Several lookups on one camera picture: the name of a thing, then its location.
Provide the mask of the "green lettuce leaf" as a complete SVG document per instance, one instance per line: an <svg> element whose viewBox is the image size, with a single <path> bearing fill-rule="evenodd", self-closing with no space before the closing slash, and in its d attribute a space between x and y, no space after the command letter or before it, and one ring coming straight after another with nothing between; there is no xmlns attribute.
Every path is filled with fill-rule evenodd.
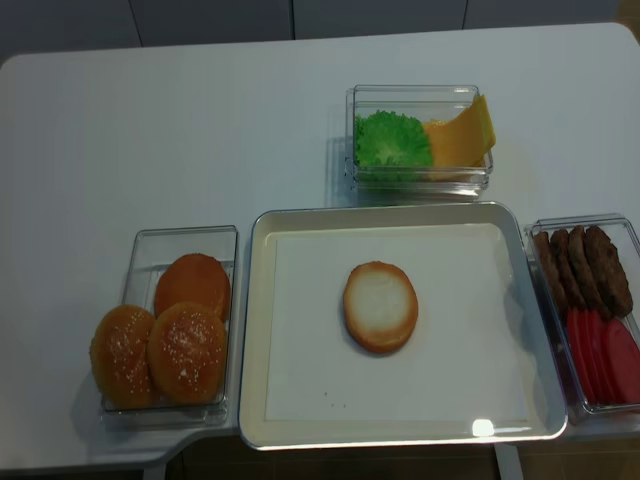
<svg viewBox="0 0 640 480"><path fill-rule="evenodd" d="M363 167L431 167L431 144L421 122L411 116L378 110L354 123L355 160Z"/></svg>

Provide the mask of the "clear lettuce cheese container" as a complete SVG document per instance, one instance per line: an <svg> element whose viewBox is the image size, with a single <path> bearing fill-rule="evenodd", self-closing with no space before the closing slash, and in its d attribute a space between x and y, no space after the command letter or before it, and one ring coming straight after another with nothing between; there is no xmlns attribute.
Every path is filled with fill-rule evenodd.
<svg viewBox="0 0 640 480"><path fill-rule="evenodd" d="M355 117L393 111L421 124L448 121L483 95L474 85L357 85L346 95L345 174L353 189L382 195L477 198L493 171L492 149L466 168L363 167L355 160Z"/></svg>

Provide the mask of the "bottom bun half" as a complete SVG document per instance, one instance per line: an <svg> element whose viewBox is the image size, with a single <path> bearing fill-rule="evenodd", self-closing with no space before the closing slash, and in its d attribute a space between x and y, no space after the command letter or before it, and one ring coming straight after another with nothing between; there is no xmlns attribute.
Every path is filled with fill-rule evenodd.
<svg viewBox="0 0 640 480"><path fill-rule="evenodd" d="M354 268L343 292L346 328L365 350L388 354L402 348L418 319L415 289L399 267L371 261Z"/></svg>

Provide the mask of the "white metal baking tray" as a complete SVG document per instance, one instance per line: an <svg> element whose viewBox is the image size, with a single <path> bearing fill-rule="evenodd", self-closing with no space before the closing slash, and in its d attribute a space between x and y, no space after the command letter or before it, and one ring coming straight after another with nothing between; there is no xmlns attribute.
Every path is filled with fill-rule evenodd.
<svg viewBox="0 0 640 480"><path fill-rule="evenodd" d="M512 334L517 342L528 415L497 423L476 419L275 420L267 415L269 362L278 236L306 231L396 229L489 223L507 244L515 297L522 311ZM245 441L260 450L353 446L428 445L546 440L567 424L567 407L547 338L519 225L495 202L441 205L272 211L252 231L250 275L240 389L239 426Z"/></svg>

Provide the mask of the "plain bun in container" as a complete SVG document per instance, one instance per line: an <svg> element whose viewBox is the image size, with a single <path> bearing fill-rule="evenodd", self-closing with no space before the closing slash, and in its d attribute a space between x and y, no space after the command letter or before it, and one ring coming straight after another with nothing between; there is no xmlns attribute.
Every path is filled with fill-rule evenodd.
<svg viewBox="0 0 640 480"><path fill-rule="evenodd" d="M159 316L169 307L193 302L212 310L225 321L231 302L231 284L222 264L201 253L183 255L161 275L154 295Z"/></svg>

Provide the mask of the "clear plastic bun container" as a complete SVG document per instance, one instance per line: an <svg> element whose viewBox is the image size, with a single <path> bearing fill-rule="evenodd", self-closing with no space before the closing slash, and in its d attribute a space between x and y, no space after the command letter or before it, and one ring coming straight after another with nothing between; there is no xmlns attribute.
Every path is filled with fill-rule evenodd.
<svg viewBox="0 0 640 480"><path fill-rule="evenodd" d="M237 253L238 231L233 225L142 230L134 240L121 303L155 313L155 294L162 276L175 261L189 254L216 259L233 288ZM220 424L227 418L228 378L228 367L223 366L213 398L192 405L180 405L161 396L149 407L121 409L102 398L101 422L110 430L122 431Z"/></svg>

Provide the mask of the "right sesame top bun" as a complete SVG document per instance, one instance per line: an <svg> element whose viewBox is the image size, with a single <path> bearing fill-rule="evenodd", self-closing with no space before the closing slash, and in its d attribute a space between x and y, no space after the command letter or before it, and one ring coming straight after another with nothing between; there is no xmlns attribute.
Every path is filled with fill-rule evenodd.
<svg viewBox="0 0 640 480"><path fill-rule="evenodd" d="M227 332L207 307L177 303L156 319L147 344L155 386L177 404L212 401L224 380Z"/></svg>

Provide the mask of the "sesame bun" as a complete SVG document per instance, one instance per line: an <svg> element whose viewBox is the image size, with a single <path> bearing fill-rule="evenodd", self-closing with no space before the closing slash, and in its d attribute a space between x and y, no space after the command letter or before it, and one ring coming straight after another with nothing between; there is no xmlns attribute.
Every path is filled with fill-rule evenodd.
<svg viewBox="0 0 640 480"><path fill-rule="evenodd" d="M207 307L177 303L156 319L147 344L155 386L177 404L212 401L224 380L227 332Z"/></svg>
<svg viewBox="0 0 640 480"><path fill-rule="evenodd" d="M90 344L91 371L103 396L119 409L142 409L156 401L147 361L155 317L135 305L109 311Z"/></svg>

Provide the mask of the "yellow cheese slices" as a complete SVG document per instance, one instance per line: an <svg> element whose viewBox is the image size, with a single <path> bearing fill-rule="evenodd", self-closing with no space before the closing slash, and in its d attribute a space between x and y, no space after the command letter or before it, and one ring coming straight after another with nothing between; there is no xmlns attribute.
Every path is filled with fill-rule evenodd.
<svg viewBox="0 0 640 480"><path fill-rule="evenodd" d="M486 97L476 96L470 106L448 121L425 122L435 168L474 167L494 147L496 135Z"/></svg>

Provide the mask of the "white parchment paper sheet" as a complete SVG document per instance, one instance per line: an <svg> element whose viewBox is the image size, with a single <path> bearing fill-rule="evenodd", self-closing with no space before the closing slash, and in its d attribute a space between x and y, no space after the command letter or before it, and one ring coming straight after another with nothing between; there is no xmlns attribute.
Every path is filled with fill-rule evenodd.
<svg viewBox="0 0 640 480"><path fill-rule="evenodd" d="M275 243L269 418L527 417L512 334L522 311L497 226L306 231ZM364 351L342 317L347 278L369 261L401 268L419 301L413 334L388 356Z"/></svg>

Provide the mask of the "brown patty far left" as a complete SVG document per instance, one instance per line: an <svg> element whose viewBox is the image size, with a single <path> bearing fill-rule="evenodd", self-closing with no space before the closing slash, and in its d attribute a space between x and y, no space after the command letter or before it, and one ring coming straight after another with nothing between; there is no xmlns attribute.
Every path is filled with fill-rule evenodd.
<svg viewBox="0 0 640 480"><path fill-rule="evenodd" d="M533 240L558 316L561 321L565 321L569 303L556 266L555 257L551 251L548 233L541 231L533 236Z"/></svg>

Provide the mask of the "brown patty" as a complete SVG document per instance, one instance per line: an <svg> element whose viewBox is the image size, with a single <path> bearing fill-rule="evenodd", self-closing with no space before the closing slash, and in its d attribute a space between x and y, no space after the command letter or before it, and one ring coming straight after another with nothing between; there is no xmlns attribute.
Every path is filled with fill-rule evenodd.
<svg viewBox="0 0 640 480"><path fill-rule="evenodd" d="M591 310L597 311L603 320L608 321L612 318L612 315L602 300L591 267L586 258L584 239L585 230L582 225L574 227L569 233L568 253L574 277L586 305Z"/></svg>
<svg viewBox="0 0 640 480"><path fill-rule="evenodd" d="M633 298L617 247L604 230L596 225L587 228L584 245L598 292L610 316L627 316L633 310Z"/></svg>
<svg viewBox="0 0 640 480"><path fill-rule="evenodd" d="M558 229L551 236L550 246L569 306L583 311L587 309L587 304L569 262L568 242L568 231Z"/></svg>
<svg viewBox="0 0 640 480"><path fill-rule="evenodd" d="M548 233L541 231L533 236L533 240L558 316L561 321L565 321L569 303L556 266L555 257L551 251Z"/></svg>

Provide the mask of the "left sesame top bun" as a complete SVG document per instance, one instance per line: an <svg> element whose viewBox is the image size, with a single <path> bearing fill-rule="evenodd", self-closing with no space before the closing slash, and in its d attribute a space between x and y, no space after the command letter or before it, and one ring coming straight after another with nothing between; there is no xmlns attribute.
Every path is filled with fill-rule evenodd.
<svg viewBox="0 0 640 480"><path fill-rule="evenodd" d="M91 371L103 396L119 409L142 409L156 401L147 361L155 317L135 305L109 311L90 344Z"/></svg>

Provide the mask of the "red tomato slice stack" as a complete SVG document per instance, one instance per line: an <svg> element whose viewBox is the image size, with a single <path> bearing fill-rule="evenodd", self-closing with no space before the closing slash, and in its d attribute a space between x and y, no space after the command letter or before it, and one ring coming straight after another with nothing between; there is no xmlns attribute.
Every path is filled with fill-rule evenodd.
<svg viewBox="0 0 640 480"><path fill-rule="evenodd" d="M569 312L567 329L571 356L587 402L613 405L617 398L604 351L605 323L596 310Z"/></svg>

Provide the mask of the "brown patty far right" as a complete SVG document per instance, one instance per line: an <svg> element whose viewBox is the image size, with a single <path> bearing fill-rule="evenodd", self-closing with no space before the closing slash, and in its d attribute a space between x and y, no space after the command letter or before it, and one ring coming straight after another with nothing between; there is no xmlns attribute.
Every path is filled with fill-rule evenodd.
<svg viewBox="0 0 640 480"><path fill-rule="evenodd" d="M617 247L604 230L596 225L587 228L584 245L598 292L610 316L627 316L633 310L633 298Z"/></svg>

